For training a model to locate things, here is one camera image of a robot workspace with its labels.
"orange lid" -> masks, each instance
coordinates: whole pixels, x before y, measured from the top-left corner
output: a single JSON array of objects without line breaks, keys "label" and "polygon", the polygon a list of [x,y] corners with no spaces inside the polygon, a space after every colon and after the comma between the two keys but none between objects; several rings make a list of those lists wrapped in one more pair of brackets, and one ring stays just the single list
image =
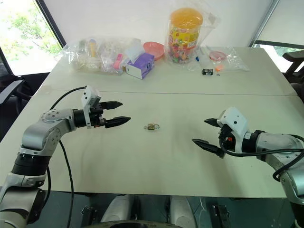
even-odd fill
[{"label": "orange lid", "polygon": [[170,18],[174,26],[182,29],[193,29],[203,23],[203,16],[193,8],[180,8]]}]

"window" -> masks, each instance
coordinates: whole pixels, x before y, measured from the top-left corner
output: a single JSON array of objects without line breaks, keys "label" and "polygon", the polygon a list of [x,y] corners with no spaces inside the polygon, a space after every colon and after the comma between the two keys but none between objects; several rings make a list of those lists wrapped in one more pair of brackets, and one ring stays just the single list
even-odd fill
[{"label": "window", "polygon": [[61,45],[34,0],[0,0],[0,47],[15,75],[50,72]]},{"label": "window", "polygon": [[[272,61],[275,63],[277,68],[281,72],[286,72],[287,69],[292,65],[292,62],[287,61],[282,57],[282,55],[286,52],[294,52],[294,51],[301,51],[302,49],[294,48],[294,47],[281,47],[281,46],[273,46],[268,44],[255,44],[253,45],[254,48],[263,48],[269,57],[272,59]],[[304,63],[302,63],[296,71],[299,71],[304,66]]]}]

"small brass padlock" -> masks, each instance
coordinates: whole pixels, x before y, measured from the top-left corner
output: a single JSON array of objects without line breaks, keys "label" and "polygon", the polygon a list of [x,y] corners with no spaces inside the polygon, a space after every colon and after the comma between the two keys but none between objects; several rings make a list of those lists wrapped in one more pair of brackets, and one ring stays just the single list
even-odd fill
[{"label": "small brass padlock", "polygon": [[144,126],[144,129],[147,129],[147,130],[157,130],[159,128],[160,128],[160,126],[158,124],[154,124],[154,123],[148,123],[148,125]]}]

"purple box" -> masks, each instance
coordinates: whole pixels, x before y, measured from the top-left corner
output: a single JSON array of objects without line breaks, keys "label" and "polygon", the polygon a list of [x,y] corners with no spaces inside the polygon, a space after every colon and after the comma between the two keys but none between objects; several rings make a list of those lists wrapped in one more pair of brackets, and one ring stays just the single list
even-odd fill
[{"label": "purple box", "polygon": [[148,53],[143,53],[138,59],[132,63],[131,61],[125,66],[126,72],[129,75],[143,79],[154,67],[154,56]]}]

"pink bowl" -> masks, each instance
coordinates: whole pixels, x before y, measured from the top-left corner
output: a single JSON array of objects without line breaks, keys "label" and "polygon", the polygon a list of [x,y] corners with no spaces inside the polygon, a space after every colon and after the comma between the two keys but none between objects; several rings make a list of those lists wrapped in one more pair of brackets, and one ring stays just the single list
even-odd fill
[{"label": "pink bowl", "polygon": [[146,53],[154,55],[154,60],[160,59],[164,54],[163,45],[156,42],[146,42],[143,44]]}]

